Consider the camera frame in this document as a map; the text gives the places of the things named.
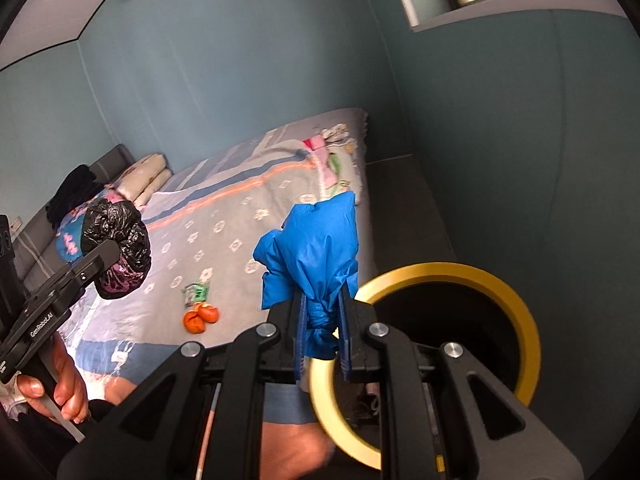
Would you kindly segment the left hand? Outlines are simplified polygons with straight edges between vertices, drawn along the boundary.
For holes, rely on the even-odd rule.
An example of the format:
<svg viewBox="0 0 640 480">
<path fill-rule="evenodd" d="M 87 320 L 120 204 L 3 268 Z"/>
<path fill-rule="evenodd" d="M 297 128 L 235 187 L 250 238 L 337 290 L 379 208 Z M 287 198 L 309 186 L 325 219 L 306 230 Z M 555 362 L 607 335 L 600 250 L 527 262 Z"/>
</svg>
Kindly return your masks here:
<svg viewBox="0 0 640 480">
<path fill-rule="evenodd" d="M 53 365 L 55 374 L 58 376 L 54 393 L 50 398 L 60 408 L 65 420 L 81 424 L 90 416 L 86 384 L 58 333 L 55 333 L 52 338 L 49 363 Z M 55 420 L 54 415 L 43 403 L 42 399 L 46 392 L 40 380 L 21 374 L 16 378 L 16 386 L 26 402 L 37 413 Z"/>
</svg>

